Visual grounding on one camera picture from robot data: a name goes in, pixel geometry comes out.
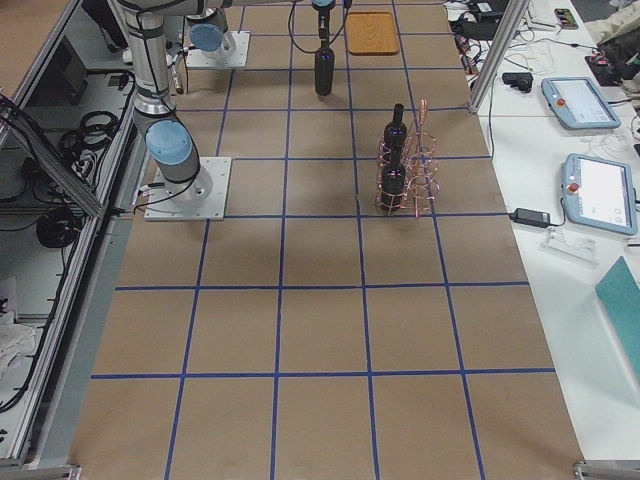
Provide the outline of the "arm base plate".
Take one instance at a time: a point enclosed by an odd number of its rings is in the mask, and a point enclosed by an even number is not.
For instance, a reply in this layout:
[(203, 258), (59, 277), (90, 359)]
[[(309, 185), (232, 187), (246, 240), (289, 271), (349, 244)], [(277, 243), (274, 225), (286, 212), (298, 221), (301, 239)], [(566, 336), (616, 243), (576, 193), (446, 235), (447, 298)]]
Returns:
[(201, 157), (200, 171), (192, 184), (167, 182), (159, 167), (153, 182), (162, 186), (150, 190), (144, 203), (144, 218), (149, 221), (196, 221), (224, 219), (232, 159)]
[(217, 50), (191, 50), (186, 59), (186, 66), (195, 70), (244, 69), (248, 59), (250, 37), (248, 31), (229, 30), (223, 34), (221, 46)]

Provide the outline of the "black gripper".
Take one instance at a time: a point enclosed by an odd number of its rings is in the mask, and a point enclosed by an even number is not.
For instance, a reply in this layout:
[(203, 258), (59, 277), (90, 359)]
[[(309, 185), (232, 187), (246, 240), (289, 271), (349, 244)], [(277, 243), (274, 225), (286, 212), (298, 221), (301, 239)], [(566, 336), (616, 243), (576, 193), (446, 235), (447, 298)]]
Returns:
[(322, 45), (329, 44), (330, 15), (335, 0), (312, 0), (312, 7), (318, 15), (318, 34)]

